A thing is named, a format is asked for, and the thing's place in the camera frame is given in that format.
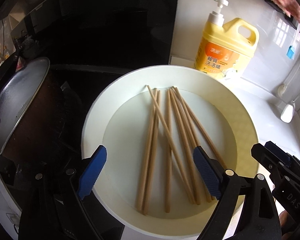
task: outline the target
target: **wooden chopstick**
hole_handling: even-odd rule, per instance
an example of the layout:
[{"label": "wooden chopstick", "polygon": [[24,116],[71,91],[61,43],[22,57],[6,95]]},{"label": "wooden chopstick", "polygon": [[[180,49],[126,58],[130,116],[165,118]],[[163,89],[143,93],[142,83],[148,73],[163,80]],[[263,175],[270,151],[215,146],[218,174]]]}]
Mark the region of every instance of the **wooden chopstick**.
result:
[{"label": "wooden chopstick", "polygon": [[221,157],[221,154],[219,153],[219,151],[217,150],[216,146],[214,145],[213,141],[211,140],[210,136],[208,135],[208,133],[206,132],[206,130],[203,128],[202,124],[200,123],[200,121],[198,120],[198,118],[195,116],[194,112],[191,110],[191,108],[189,107],[189,105],[187,104],[187,102],[182,99],[183,102],[186,105],[186,108],[189,112],[189,114],[192,117],[192,120],[195,122],[195,124],[197,125],[197,127],[199,128],[200,132],[202,133],[202,135],[205,137],[205,139],[207,140],[210,148],[212,149],[214,155],[216,156],[217,160],[220,162],[220,164],[222,165],[222,167],[224,169],[227,169],[226,163],[224,162],[224,160]]},{"label": "wooden chopstick", "polygon": [[[160,92],[161,91],[159,90],[158,95],[157,95],[157,103],[159,106],[160,106]],[[149,210],[149,200],[150,200],[150,195],[151,195],[151,186],[152,186],[152,179],[153,179],[153,173],[154,173],[154,163],[155,163],[155,156],[157,153],[158,126],[159,126],[159,118],[156,115],[156,117],[154,119],[149,171],[148,171],[147,182],[146,182],[146,195],[145,195],[144,205],[143,205],[143,214],[144,215],[148,214],[148,210]]]},{"label": "wooden chopstick", "polygon": [[[193,138],[192,139],[192,147],[195,148],[195,147],[197,147],[197,146],[200,145],[200,142],[199,142],[198,136],[196,134],[196,131],[195,131],[194,127],[193,127],[189,111],[188,111],[188,109],[186,107],[185,101],[184,101],[183,97],[181,96],[178,88],[176,88],[176,87],[173,87],[173,88],[174,88],[174,91],[177,93],[179,101],[181,102],[181,104],[183,106],[183,110],[185,111],[185,115],[186,115],[186,118],[187,118],[187,121],[188,121],[187,123],[189,125],[188,128],[187,128],[188,129],[188,133],[189,134],[192,133],[192,136],[193,136],[192,137]],[[202,182],[203,182],[203,188],[204,188],[204,193],[206,195],[207,202],[210,203],[213,200],[212,196],[210,195],[210,193],[209,193],[209,191],[208,191],[208,189],[207,189],[204,181],[202,181]]]},{"label": "wooden chopstick", "polygon": [[193,197],[193,195],[192,195],[191,187],[190,187],[189,182],[188,182],[188,179],[187,179],[187,177],[186,177],[185,168],[183,167],[182,161],[181,161],[181,159],[180,159],[180,157],[179,157],[179,155],[178,155],[178,151],[177,151],[177,148],[176,148],[176,146],[175,146],[175,144],[174,144],[174,142],[173,142],[173,139],[172,139],[171,133],[170,133],[170,131],[169,131],[169,128],[168,128],[168,126],[167,126],[167,124],[166,124],[166,122],[165,122],[165,120],[164,120],[164,117],[163,117],[161,111],[160,111],[160,107],[158,106],[157,101],[156,101],[156,99],[154,98],[154,95],[153,95],[153,93],[152,93],[152,91],[151,91],[150,86],[147,85],[147,88],[148,88],[149,93],[150,93],[150,95],[151,95],[152,102],[153,102],[154,105],[155,105],[155,108],[156,108],[156,114],[158,115],[158,117],[159,117],[159,119],[160,119],[160,121],[161,121],[161,123],[162,123],[163,129],[164,129],[164,132],[165,132],[165,135],[166,135],[166,137],[167,137],[167,139],[168,139],[168,141],[169,141],[169,144],[170,144],[170,146],[171,146],[173,155],[174,155],[174,157],[175,157],[175,159],[176,159],[177,166],[178,166],[178,168],[179,168],[179,171],[180,171],[180,174],[181,174],[181,178],[182,178],[183,184],[185,185],[186,193],[187,193],[187,195],[188,195],[188,198],[189,198],[189,200],[190,200],[191,203],[194,203],[194,197]]},{"label": "wooden chopstick", "polygon": [[[167,126],[171,132],[171,97],[170,90],[167,90],[166,99],[166,118]],[[172,173],[172,158],[171,158],[171,146],[167,145],[167,170],[166,170],[166,195],[165,195],[165,212],[169,213],[171,209],[171,173]]]},{"label": "wooden chopstick", "polygon": [[[154,91],[155,91],[155,98],[157,98],[157,89],[155,89]],[[148,166],[149,166],[152,133],[153,133],[152,131],[154,127],[154,117],[155,117],[155,105],[152,103],[151,113],[149,117],[149,127],[148,127],[148,135],[147,135],[147,141],[145,147],[145,154],[144,154],[141,177],[139,182],[139,192],[137,197],[137,210],[139,212],[142,211],[142,207],[143,207],[143,200],[144,200],[144,194],[146,188],[146,179],[147,179]]]},{"label": "wooden chopstick", "polygon": [[179,111],[179,108],[177,106],[176,96],[175,96],[174,92],[171,92],[171,101],[172,101],[172,106],[173,106],[175,116],[177,118],[177,123],[178,123],[178,126],[179,126],[179,130],[180,130],[180,133],[181,133],[183,148],[186,152],[186,159],[187,159],[187,163],[188,163],[188,167],[189,167],[189,171],[190,171],[190,177],[191,177],[191,181],[192,181],[192,186],[193,186],[193,190],[194,190],[194,198],[195,198],[196,204],[200,205],[201,204],[201,199],[200,199],[199,186],[198,186],[199,182],[198,182],[197,177],[195,175],[195,167],[194,167],[194,162],[193,162],[193,159],[192,159],[191,150],[189,148],[185,127],[183,125],[183,121],[182,121],[182,118],[181,118],[181,115],[180,115],[180,111]]}]

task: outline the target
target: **dish soap bottle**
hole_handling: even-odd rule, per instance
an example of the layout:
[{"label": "dish soap bottle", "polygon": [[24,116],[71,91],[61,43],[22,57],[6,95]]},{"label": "dish soap bottle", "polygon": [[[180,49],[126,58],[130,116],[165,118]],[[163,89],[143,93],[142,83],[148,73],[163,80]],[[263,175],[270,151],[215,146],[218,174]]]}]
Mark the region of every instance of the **dish soap bottle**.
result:
[{"label": "dish soap bottle", "polygon": [[[224,18],[220,12],[223,6],[228,6],[228,1],[215,1],[218,7],[209,14],[204,26],[194,67],[216,79],[239,77],[254,55],[259,32],[240,18],[223,24]],[[248,38],[238,32],[240,26],[250,31]]]}]

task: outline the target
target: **bottle label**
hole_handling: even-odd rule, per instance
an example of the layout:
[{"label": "bottle label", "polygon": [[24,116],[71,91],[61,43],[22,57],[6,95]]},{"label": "bottle label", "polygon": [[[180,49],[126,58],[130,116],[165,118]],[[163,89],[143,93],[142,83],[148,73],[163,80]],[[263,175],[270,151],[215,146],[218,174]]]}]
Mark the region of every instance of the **bottle label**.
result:
[{"label": "bottle label", "polygon": [[206,73],[220,73],[235,68],[240,54],[202,38],[194,67]]}]

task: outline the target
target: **white bottle cap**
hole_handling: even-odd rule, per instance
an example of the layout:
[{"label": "white bottle cap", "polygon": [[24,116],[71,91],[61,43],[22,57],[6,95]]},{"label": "white bottle cap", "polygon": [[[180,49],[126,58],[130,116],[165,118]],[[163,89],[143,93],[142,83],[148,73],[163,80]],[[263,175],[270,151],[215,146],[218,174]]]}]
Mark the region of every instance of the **white bottle cap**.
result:
[{"label": "white bottle cap", "polygon": [[218,2],[218,7],[215,11],[209,14],[208,21],[218,26],[222,26],[225,19],[223,18],[223,14],[221,14],[220,12],[224,5],[228,6],[229,2],[227,0],[215,0],[215,1]]}]

